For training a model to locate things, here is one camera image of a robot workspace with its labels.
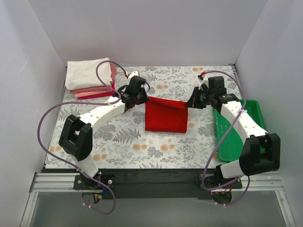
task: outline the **gray wall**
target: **gray wall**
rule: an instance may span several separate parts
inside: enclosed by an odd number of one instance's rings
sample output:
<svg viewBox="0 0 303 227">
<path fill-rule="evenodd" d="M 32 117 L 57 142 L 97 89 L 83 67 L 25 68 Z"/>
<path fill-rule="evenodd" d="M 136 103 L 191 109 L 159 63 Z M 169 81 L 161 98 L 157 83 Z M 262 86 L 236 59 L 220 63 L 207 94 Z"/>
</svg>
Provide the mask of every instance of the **gray wall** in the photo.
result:
<svg viewBox="0 0 303 227">
<path fill-rule="evenodd" d="M 0 0 L 0 34 L 0 226 L 16 227 L 44 162 L 37 124 L 59 102 L 65 67 L 27 0 Z M 45 121 L 45 144 L 54 117 Z"/>
<path fill-rule="evenodd" d="M 64 64 L 235 63 L 267 0 L 29 0 Z"/>
<path fill-rule="evenodd" d="M 303 226 L 303 1 L 269 0 L 236 67 L 266 129 L 281 137 L 280 174 L 297 226 Z"/>
</svg>

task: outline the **green basket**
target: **green basket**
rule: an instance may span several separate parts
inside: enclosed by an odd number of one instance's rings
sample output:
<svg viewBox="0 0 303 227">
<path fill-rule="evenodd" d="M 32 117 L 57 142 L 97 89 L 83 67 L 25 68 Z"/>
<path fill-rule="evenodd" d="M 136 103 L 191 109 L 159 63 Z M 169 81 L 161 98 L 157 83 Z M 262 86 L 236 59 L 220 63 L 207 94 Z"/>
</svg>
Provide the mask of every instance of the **green basket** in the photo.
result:
<svg viewBox="0 0 303 227">
<path fill-rule="evenodd" d="M 259 103 L 255 100 L 246 100 L 245 110 L 251 118 L 261 127 L 264 123 L 260 111 Z M 230 127 L 230 123 L 222 115 L 214 110 L 214 119 L 216 126 L 217 142 L 222 138 L 224 133 Z M 218 156 L 221 161 L 232 162 L 239 159 L 242 152 L 243 142 L 235 129 L 232 129 L 218 149 Z"/>
</svg>

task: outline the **red fabric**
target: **red fabric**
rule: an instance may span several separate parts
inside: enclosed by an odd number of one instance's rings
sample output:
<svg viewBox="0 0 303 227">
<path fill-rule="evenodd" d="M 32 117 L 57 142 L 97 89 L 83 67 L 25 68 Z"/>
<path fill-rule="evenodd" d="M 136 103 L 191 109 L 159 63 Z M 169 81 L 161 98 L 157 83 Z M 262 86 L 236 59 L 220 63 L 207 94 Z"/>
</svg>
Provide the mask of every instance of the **red fabric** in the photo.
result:
<svg viewBox="0 0 303 227">
<path fill-rule="evenodd" d="M 145 103 L 145 130 L 180 133 L 187 131 L 188 110 L 185 102 L 149 98 Z"/>
<path fill-rule="evenodd" d="M 112 86 L 113 89 L 115 89 L 115 82 L 113 82 Z M 78 97 L 78 99 L 87 99 L 87 98 L 101 98 L 101 97 L 106 97 L 106 96 L 112 96 L 115 92 L 110 91 L 110 92 L 105 92 L 101 94 L 95 94 L 91 96 L 83 96 L 83 97 Z"/>
</svg>

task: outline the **table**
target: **table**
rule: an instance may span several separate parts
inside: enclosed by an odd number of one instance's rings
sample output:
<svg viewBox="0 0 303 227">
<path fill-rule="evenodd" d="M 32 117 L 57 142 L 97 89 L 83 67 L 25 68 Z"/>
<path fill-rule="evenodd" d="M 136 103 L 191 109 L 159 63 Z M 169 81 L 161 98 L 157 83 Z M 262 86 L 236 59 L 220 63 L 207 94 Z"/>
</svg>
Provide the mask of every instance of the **table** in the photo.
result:
<svg viewBox="0 0 303 227">
<path fill-rule="evenodd" d="M 146 78 L 151 89 L 148 96 L 187 101 L 195 86 L 199 85 L 197 75 L 204 70 L 222 70 L 234 75 L 231 66 L 161 66 L 125 67 L 130 73 L 139 71 Z M 213 73 L 212 76 L 224 76 Z M 240 98 L 236 84 L 224 76 L 228 93 Z M 117 71 L 116 88 L 126 84 L 120 69 Z M 105 102 L 108 97 L 86 100 Z M 63 91 L 63 102 L 77 101 L 68 90 Z M 72 158 L 59 146 L 59 137 L 70 114 L 81 115 L 96 108 L 91 105 L 64 105 L 59 110 L 51 137 L 49 150 L 73 162 Z M 214 113 L 212 107 L 188 109 L 187 132 L 160 133 L 145 131 L 145 105 L 139 105 L 117 116 L 103 125 L 95 134 L 91 155 L 98 168 L 204 168 L 216 144 Z M 210 168 L 221 164 L 218 156 L 210 163 Z M 46 169 L 71 168 L 68 164 L 47 155 Z"/>
</svg>

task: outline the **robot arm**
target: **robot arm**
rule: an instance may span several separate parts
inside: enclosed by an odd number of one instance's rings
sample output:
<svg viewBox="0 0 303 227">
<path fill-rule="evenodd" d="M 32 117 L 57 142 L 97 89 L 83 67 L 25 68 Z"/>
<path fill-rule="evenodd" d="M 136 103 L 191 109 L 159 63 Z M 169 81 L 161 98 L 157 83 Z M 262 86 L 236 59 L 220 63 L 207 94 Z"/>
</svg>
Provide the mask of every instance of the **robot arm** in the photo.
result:
<svg viewBox="0 0 303 227">
<path fill-rule="evenodd" d="M 187 107 L 204 109 L 207 105 L 215 108 L 230 123 L 234 121 L 241 104 L 234 94 L 227 94 L 223 77 L 198 76 L 199 87 L 186 103 Z M 280 138 L 277 134 L 269 134 L 259 127 L 252 118 L 243 111 L 233 126 L 243 141 L 243 149 L 238 160 L 219 165 L 215 169 L 215 180 L 250 176 L 269 171 L 276 171 L 280 165 Z"/>
<path fill-rule="evenodd" d="M 59 145 L 70 154 L 76 165 L 87 175 L 94 177 L 98 168 L 90 155 L 93 147 L 93 134 L 112 118 L 123 114 L 135 105 L 146 103 L 147 97 L 144 85 L 146 80 L 139 76 L 139 72 L 132 72 L 128 77 L 128 85 L 118 89 L 121 100 L 114 105 L 99 106 L 78 117 L 70 115 L 64 124 Z M 118 100 L 114 94 L 106 102 Z"/>
</svg>

